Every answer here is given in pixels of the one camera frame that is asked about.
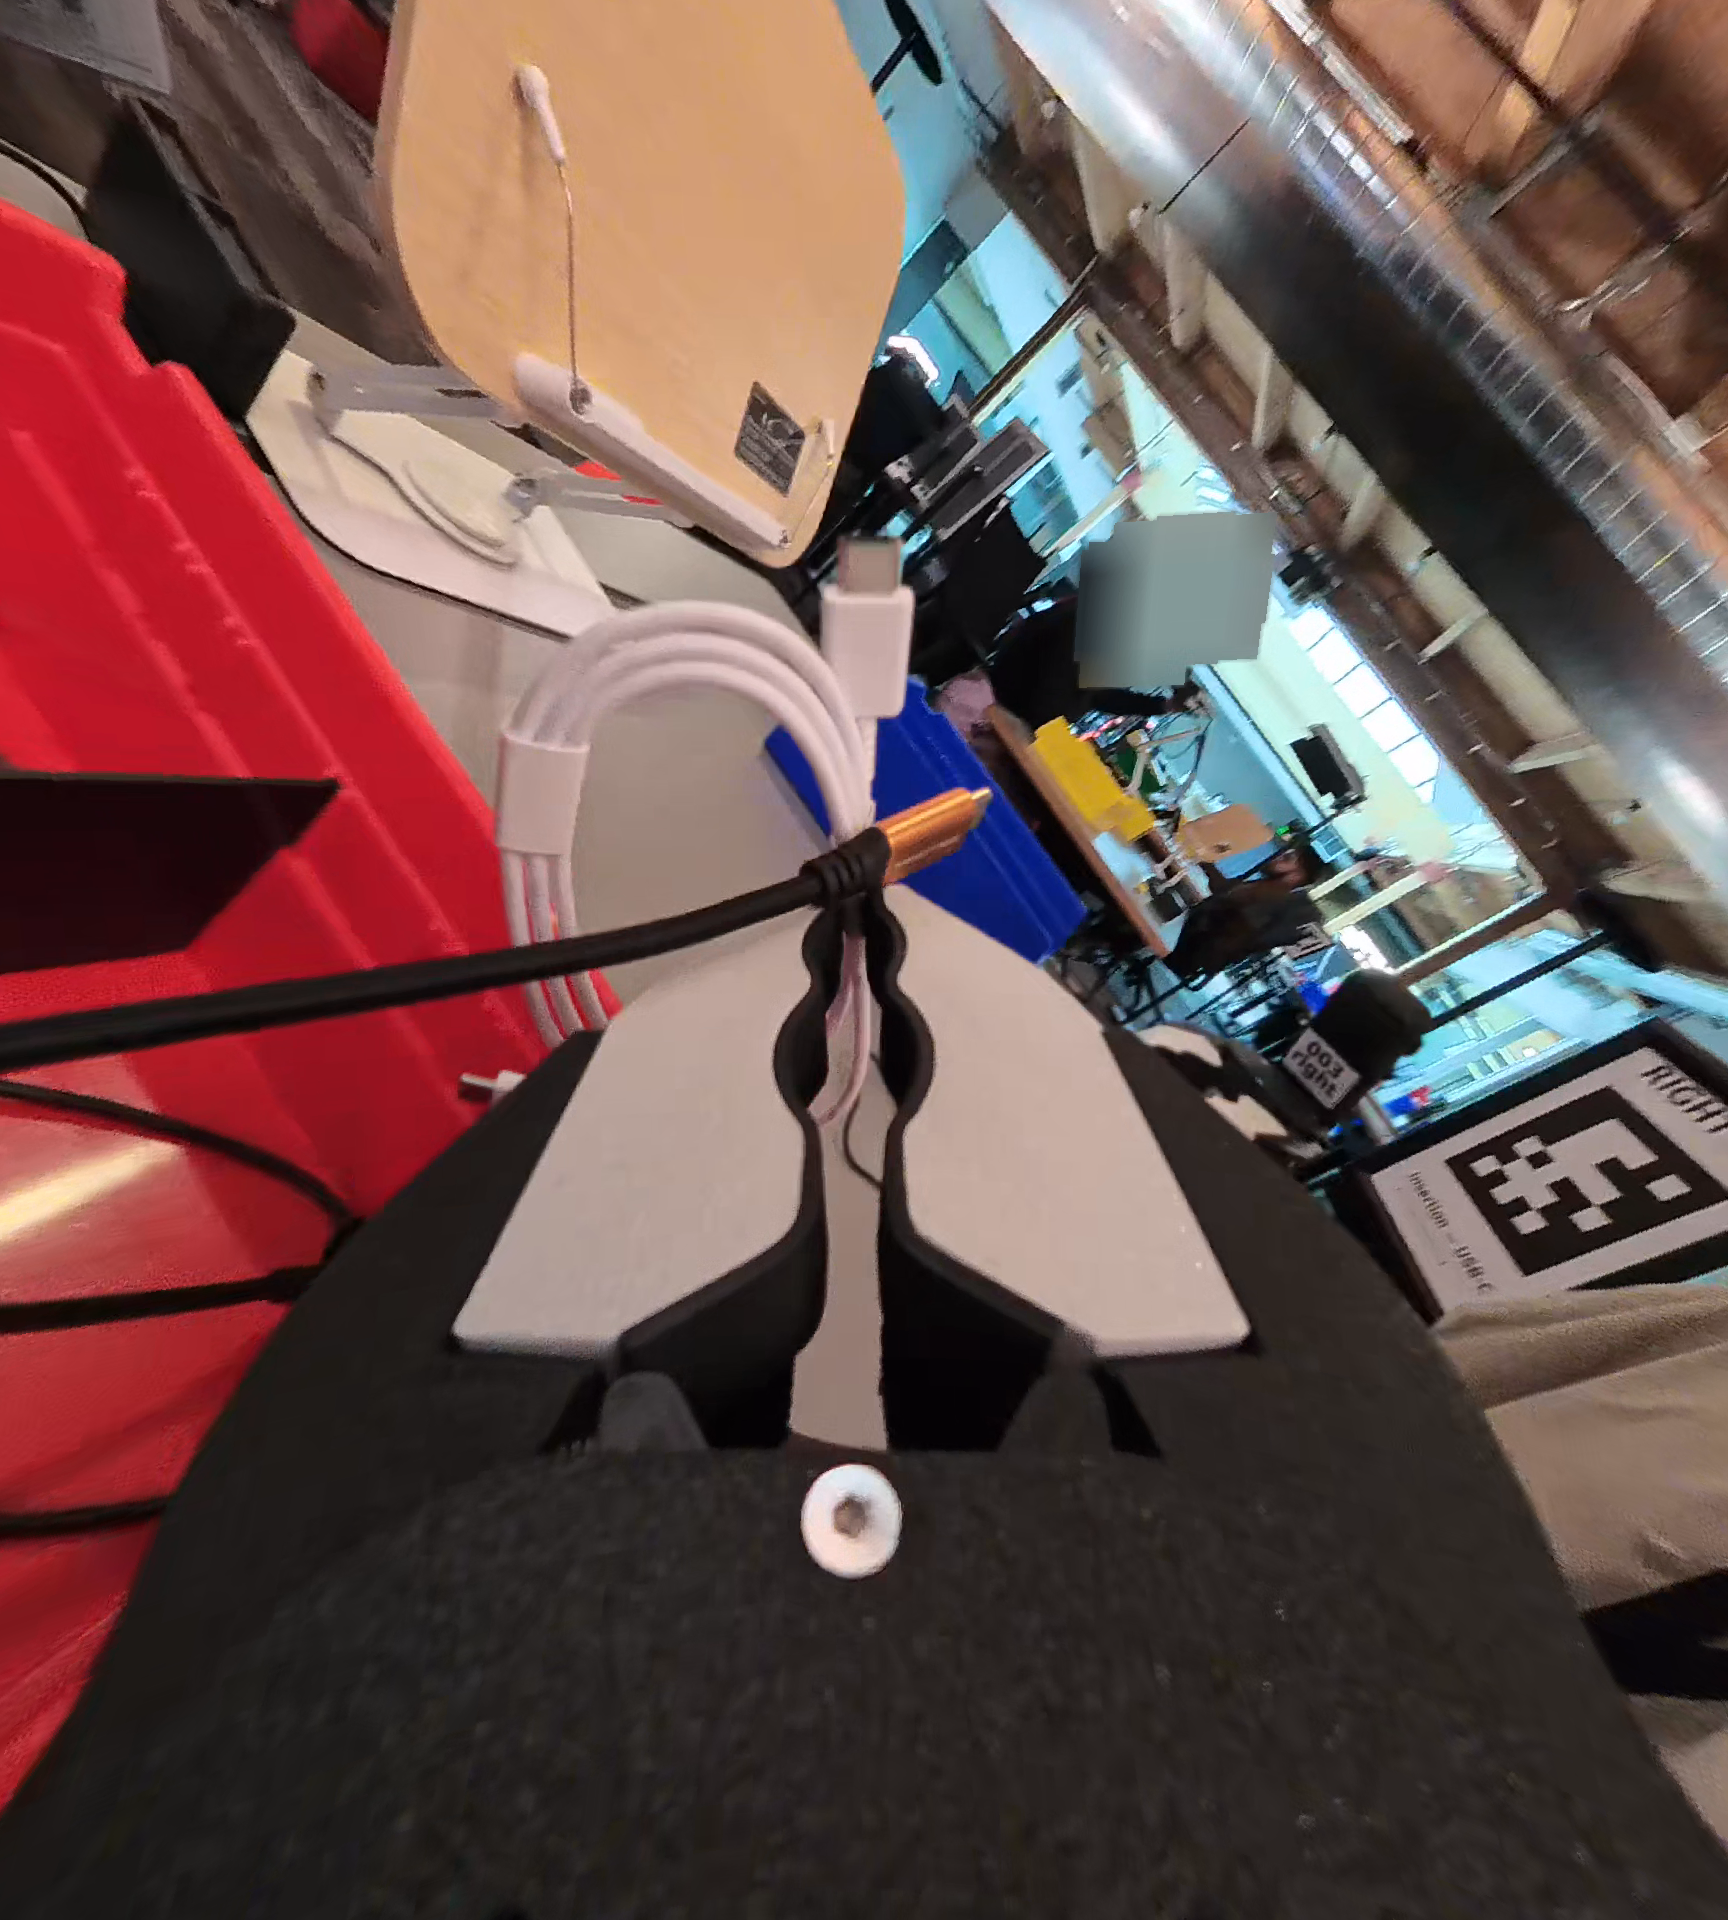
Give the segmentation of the black braided cable orange plugs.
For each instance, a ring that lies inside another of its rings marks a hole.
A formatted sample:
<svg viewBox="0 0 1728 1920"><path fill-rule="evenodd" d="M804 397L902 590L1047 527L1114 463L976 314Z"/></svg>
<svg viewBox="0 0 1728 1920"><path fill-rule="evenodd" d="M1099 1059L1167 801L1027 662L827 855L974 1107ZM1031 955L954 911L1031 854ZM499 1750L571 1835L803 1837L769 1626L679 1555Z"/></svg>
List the black braided cable orange plugs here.
<svg viewBox="0 0 1728 1920"><path fill-rule="evenodd" d="M984 823L993 799L988 786L953 786L820 852L796 875L644 923L0 1022L0 1075L542 985L707 947L803 909L869 900L938 863Z"/></svg>

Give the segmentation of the grey desk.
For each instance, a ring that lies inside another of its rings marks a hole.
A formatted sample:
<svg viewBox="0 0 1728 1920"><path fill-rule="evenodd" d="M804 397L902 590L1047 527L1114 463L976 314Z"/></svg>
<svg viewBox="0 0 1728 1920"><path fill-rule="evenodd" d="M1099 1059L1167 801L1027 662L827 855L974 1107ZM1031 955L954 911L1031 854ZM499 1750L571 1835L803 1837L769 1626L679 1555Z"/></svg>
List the grey desk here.
<svg viewBox="0 0 1728 1920"><path fill-rule="evenodd" d="M658 519L541 506L516 526L516 561L482 558L397 483L411 462L463 482L490 516L537 447L490 422L430 428L355 416L352 452L296 395L261 402L242 437L332 577L486 801L519 697L569 638L611 608L726 601L790 619L777 592ZM604 539L679 549L672 580L619 572ZM825 846L770 749L773 718L711 685L660 691L596 731L575 832L578 930L650 922L795 873ZM880 1395L878 1193L827 1147L829 1283L796 1357L789 1425L829 1458L887 1447Z"/></svg>

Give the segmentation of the blue plastic bin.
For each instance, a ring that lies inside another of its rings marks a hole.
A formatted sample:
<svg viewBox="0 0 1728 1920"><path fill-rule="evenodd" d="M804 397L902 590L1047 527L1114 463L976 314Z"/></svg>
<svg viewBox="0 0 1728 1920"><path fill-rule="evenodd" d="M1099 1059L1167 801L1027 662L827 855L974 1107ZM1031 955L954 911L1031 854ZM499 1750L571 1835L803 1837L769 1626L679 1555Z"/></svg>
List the blue plastic bin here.
<svg viewBox="0 0 1728 1920"><path fill-rule="evenodd" d="M1025 962L1043 964L1083 922L1083 902L997 773L932 707L924 684L911 679L900 711L877 722L877 817L957 787L988 787L991 803L959 850L911 877L911 888Z"/></svg>

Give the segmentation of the yellow plastic bin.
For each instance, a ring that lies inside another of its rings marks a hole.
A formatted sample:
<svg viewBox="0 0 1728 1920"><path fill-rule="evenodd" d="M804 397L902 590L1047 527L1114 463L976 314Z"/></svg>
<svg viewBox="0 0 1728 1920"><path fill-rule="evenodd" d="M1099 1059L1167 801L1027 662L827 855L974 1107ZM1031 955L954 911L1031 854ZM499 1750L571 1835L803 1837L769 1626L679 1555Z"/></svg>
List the yellow plastic bin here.
<svg viewBox="0 0 1728 1920"><path fill-rule="evenodd" d="M1092 739L1053 718L1033 734L1033 752L1092 836L1110 833L1135 846L1158 832L1145 797L1127 787Z"/></svg>

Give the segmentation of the wooden book stand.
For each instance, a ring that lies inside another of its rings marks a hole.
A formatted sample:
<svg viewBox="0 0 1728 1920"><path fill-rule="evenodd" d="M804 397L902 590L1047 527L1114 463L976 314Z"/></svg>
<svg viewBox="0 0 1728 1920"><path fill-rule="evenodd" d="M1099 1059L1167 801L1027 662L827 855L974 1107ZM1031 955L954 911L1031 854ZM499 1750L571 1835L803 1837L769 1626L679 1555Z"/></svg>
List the wooden book stand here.
<svg viewBox="0 0 1728 1920"><path fill-rule="evenodd" d="M841 4L397 4L373 183L423 364L290 347L252 446L329 549L576 633L565 516L808 551L900 275Z"/></svg>

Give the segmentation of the red plastic bin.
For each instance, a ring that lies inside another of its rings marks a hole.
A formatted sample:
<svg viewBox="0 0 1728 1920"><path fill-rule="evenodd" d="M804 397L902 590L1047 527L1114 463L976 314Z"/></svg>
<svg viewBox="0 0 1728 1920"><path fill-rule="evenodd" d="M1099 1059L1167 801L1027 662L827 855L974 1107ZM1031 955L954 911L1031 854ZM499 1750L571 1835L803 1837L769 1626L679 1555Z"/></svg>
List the red plastic bin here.
<svg viewBox="0 0 1728 1920"><path fill-rule="evenodd" d="M0 201L0 769L332 779L180 951L0 974L0 1023L509 939L493 809L117 261ZM515 993L32 1070L263 1147L376 1213L533 1068ZM293 1280L331 1211L289 1179L0 1097L0 1300ZM0 1334L0 1516L166 1498L284 1305ZM70 1714L153 1522L0 1543L0 1812Z"/></svg>

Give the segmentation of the person's right forearm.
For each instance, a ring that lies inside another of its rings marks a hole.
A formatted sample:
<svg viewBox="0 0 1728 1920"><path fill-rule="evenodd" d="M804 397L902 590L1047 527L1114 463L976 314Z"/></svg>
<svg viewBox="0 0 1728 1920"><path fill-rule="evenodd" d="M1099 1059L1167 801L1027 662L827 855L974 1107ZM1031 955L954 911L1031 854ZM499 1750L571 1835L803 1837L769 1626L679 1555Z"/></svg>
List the person's right forearm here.
<svg viewBox="0 0 1728 1920"><path fill-rule="evenodd" d="M1728 1283L1454 1308L1435 1335L1584 1614L1728 1575Z"/></svg>

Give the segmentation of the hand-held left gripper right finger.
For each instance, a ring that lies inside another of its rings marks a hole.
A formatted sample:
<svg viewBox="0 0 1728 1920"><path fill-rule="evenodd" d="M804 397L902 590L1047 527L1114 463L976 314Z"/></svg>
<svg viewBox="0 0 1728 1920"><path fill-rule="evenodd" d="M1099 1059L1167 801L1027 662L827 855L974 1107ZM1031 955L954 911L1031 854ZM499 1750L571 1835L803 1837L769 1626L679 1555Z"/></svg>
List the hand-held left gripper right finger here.
<svg viewBox="0 0 1728 1920"><path fill-rule="evenodd" d="M1253 1325L1104 1025L911 883L866 958L887 1441L1000 1447L1048 1397L1102 1447L1157 1447L1124 1367Z"/></svg>

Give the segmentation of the black bin divider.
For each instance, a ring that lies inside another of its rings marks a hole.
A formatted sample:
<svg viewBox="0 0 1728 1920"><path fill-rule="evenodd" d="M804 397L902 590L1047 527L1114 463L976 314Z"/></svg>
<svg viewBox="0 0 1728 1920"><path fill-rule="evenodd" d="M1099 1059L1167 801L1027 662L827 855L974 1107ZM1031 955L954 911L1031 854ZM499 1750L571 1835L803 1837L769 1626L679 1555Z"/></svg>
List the black bin divider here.
<svg viewBox="0 0 1728 1920"><path fill-rule="evenodd" d="M0 975L190 947L338 792L0 769Z"/></svg>

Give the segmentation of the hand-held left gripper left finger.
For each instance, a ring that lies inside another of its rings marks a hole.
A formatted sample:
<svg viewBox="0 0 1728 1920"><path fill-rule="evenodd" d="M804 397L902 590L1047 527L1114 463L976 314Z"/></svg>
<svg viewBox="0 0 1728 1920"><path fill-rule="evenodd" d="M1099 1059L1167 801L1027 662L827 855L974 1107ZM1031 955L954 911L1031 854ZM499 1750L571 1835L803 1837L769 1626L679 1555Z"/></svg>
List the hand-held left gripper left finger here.
<svg viewBox="0 0 1728 1920"><path fill-rule="evenodd" d="M453 1342L658 1373L715 1446L782 1444L827 1305L827 1012L827 916L736 935L630 999L576 1058Z"/></svg>

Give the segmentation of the silver ventilation duct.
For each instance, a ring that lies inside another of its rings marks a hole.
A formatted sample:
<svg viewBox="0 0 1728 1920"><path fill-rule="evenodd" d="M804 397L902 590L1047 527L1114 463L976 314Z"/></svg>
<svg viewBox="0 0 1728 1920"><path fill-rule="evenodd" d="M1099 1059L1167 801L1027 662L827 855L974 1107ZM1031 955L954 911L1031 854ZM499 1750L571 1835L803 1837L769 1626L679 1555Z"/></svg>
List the silver ventilation duct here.
<svg viewBox="0 0 1728 1920"><path fill-rule="evenodd" d="M1728 555L1273 4L993 4L1728 906Z"/></svg>

